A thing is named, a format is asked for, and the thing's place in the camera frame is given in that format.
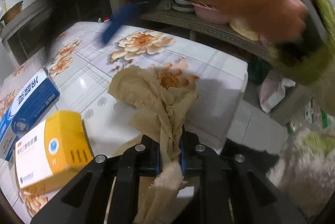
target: yellow medicine box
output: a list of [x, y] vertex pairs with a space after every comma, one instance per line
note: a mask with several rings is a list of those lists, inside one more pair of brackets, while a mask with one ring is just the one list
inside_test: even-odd
[[80, 114], [59, 111], [15, 144], [21, 190], [43, 194], [68, 183], [92, 160]]

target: brown paper towel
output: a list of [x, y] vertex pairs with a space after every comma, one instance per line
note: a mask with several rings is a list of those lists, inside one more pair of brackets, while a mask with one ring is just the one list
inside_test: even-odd
[[[163, 88], [155, 75], [140, 67], [118, 72], [112, 79], [108, 93], [138, 109], [129, 124], [142, 134], [160, 143], [162, 173], [155, 178], [141, 178], [139, 210], [135, 223], [153, 223], [168, 202], [178, 193], [183, 177], [178, 162], [179, 140], [187, 111], [198, 94], [183, 88]], [[139, 144], [142, 135], [123, 144], [115, 155]]]

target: floral tablecloth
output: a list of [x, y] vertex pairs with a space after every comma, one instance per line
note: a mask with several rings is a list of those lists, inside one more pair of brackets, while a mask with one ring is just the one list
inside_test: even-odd
[[[110, 157], [116, 148], [139, 132], [127, 125], [135, 109], [117, 102], [107, 94], [107, 87], [122, 68], [140, 66], [156, 70], [166, 87], [186, 87], [200, 94], [187, 115], [186, 130], [198, 134], [202, 143], [220, 152], [247, 84], [247, 63], [188, 39], [134, 26], [122, 27], [102, 46], [101, 34], [107, 25], [78, 22], [59, 35], [46, 68], [61, 96], [44, 113], [43, 119], [58, 110], [79, 112], [94, 155]], [[32, 58], [37, 56], [43, 56], [41, 51]], [[8, 94], [2, 92], [5, 99], [0, 98], [0, 104], [8, 105], [14, 93], [6, 83], [4, 89]], [[13, 159], [0, 160], [0, 187], [26, 224], [56, 193], [19, 197]]]

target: stack of plates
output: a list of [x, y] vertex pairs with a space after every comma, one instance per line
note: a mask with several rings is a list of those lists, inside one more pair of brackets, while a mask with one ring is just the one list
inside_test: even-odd
[[191, 0], [173, 0], [172, 8], [179, 12], [194, 12], [194, 7]]

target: wicker shelf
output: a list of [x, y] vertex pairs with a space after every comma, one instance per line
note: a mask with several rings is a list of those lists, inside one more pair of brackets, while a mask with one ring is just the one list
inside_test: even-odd
[[266, 61], [269, 61], [267, 50], [259, 41], [252, 41], [232, 30], [229, 25], [215, 24], [203, 21], [194, 13], [182, 13], [177, 11], [158, 11], [147, 13], [141, 19], [171, 24], [183, 27], [211, 37], [223, 40], [239, 48], [248, 51]]

